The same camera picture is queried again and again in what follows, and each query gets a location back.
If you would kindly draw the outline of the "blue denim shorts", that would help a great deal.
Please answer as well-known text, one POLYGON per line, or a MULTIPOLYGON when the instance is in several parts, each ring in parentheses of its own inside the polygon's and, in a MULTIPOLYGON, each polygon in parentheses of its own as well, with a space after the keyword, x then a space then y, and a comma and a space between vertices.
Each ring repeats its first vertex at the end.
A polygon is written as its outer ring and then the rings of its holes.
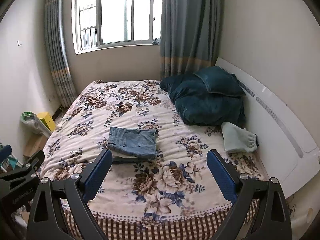
POLYGON ((107 140, 110 151, 134 155, 157 157, 156 138, 157 129, 131 129, 111 127, 107 140))

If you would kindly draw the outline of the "teal shelf rack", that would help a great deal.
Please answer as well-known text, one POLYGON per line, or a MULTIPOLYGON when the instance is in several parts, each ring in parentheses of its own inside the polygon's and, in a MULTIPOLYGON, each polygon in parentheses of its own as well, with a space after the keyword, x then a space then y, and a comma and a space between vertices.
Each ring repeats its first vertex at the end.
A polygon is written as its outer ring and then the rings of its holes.
POLYGON ((3 163, 0 163, 0 173, 7 173, 10 171, 13 171, 16 168, 22 167, 22 164, 18 161, 18 159, 11 153, 11 155, 3 161, 3 163))

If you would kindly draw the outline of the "green plastic bag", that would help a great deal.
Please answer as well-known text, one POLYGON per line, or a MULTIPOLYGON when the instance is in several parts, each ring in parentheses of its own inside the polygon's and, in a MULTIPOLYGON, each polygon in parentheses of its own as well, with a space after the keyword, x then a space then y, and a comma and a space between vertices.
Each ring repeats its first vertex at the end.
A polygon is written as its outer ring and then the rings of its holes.
POLYGON ((46 138, 49 138, 52 135, 52 132, 33 112, 23 112, 21 114, 21 122, 34 134, 44 135, 46 138))

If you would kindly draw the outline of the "yellow box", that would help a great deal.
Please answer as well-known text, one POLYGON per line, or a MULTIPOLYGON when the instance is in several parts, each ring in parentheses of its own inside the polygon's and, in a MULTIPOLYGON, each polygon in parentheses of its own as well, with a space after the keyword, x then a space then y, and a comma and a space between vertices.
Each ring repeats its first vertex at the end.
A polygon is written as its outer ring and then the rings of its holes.
POLYGON ((51 131, 55 130, 55 122, 52 119, 49 112, 41 112, 37 114, 37 117, 42 121, 42 123, 51 131))

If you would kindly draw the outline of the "white headboard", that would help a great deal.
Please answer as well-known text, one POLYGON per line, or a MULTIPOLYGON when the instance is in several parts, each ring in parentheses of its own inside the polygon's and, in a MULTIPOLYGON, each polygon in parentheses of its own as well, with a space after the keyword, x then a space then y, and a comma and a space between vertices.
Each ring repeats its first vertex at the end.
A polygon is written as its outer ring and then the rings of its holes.
POLYGON ((257 154, 269 177, 276 177, 285 197, 319 172, 319 148, 296 115, 266 86, 218 58, 216 65, 235 74, 246 93, 246 128, 258 137, 257 154))

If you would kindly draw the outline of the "light green folded cloth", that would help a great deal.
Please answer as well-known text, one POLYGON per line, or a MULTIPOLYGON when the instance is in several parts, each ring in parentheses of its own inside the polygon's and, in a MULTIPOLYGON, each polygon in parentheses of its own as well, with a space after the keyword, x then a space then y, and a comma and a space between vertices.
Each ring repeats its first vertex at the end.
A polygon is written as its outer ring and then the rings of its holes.
POLYGON ((232 153, 253 153, 258 148, 257 135, 245 128, 240 128, 230 122, 221 125, 224 139, 225 152, 232 153))

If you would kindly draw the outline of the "left striped curtain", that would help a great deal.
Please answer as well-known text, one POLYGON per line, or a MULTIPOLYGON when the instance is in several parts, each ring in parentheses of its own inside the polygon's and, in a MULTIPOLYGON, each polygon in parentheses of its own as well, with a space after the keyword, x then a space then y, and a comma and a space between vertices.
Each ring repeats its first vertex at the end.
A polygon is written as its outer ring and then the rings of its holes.
POLYGON ((54 87, 62 107, 70 107, 77 94, 71 77, 63 35, 63 0, 46 0, 44 36, 54 87))

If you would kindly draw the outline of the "floral bed blanket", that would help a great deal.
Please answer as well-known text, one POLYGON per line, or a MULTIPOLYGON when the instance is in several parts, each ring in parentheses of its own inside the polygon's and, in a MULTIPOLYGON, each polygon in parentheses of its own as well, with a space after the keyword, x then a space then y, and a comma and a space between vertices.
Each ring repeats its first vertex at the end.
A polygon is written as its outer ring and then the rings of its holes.
POLYGON ((108 149, 113 164, 88 206, 109 239, 210 239, 231 208, 210 150, 263 179, 253 153, 225 153, 218 128, 184 124, 157 81, 88 85, 48 139, 39 174, 67 179, 108 149))

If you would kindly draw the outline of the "folded dark garment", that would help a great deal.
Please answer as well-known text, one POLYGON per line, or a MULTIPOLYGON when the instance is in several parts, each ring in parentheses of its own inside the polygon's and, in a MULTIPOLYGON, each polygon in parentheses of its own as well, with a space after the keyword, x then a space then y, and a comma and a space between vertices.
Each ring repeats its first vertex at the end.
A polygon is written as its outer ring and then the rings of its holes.
POLYGON ((131 163, 144 163, 144 162, 152 162, 156 160, 156 158, 136 158, 136 157, 130 157, 130 158, 122 158, 122 157, 113 157, 112 163, 113 164, 131 164, 131 163))

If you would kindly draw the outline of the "folded white garment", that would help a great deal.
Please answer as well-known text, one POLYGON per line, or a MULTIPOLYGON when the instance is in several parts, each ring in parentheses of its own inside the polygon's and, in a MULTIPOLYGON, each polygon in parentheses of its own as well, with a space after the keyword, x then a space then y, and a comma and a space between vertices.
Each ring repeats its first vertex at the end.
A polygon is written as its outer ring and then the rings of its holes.
POLYGON ((149 155, 149 156, 134 156, 134 155, 127 155, 127 154, 123 154, 123 153, 119 153, 116 151, 111 151, 112 156, 113 157, 122 157, 122 158, 130 158, 130 157, 136 157, 136 158, 155 158, 154 155, 149 155))

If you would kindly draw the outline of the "dark teal velvet quilt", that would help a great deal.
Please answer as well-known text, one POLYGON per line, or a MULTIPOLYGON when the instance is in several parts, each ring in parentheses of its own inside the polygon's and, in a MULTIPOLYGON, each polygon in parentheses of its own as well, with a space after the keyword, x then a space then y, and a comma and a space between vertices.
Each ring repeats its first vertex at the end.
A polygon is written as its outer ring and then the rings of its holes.
POLYGON ((203 81, 194 74, 166 77, 159 86, 169 94, 186 125, 220 127, 222 123, 230 122, 244 126, 246 122, 242 96, 210 94, 203 81))

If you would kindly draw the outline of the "dark teal pillow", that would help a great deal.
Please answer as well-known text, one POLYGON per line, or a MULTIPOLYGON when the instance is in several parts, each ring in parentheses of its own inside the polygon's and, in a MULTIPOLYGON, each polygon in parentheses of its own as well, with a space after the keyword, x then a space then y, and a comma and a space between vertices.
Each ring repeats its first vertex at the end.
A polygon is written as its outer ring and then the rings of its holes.
POLYGON ((202 80, 207 92, 210 94, 221 94, 230 97, 245 95, 236 76, 221 67, 212 66, 203 68, 194 72, 194 75, 202 80))

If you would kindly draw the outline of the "right teal curtain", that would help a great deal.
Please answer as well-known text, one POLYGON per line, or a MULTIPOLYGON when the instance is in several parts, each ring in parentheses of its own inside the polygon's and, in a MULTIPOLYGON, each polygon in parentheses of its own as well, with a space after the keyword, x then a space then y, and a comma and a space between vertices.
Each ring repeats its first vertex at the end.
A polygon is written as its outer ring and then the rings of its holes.
POLYGON ((221 37, 223 0, 163 0, 160 74, 169 77, 213 66, 221 37))

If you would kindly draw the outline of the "window with white frame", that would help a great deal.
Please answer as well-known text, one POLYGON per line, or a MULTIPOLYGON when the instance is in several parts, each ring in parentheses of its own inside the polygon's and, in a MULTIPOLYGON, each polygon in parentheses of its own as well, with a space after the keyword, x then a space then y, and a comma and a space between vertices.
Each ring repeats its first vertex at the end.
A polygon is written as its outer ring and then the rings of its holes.
POLYGON ((161 17, 162 0, 72 0, 74 50, 158 45, 161 17))

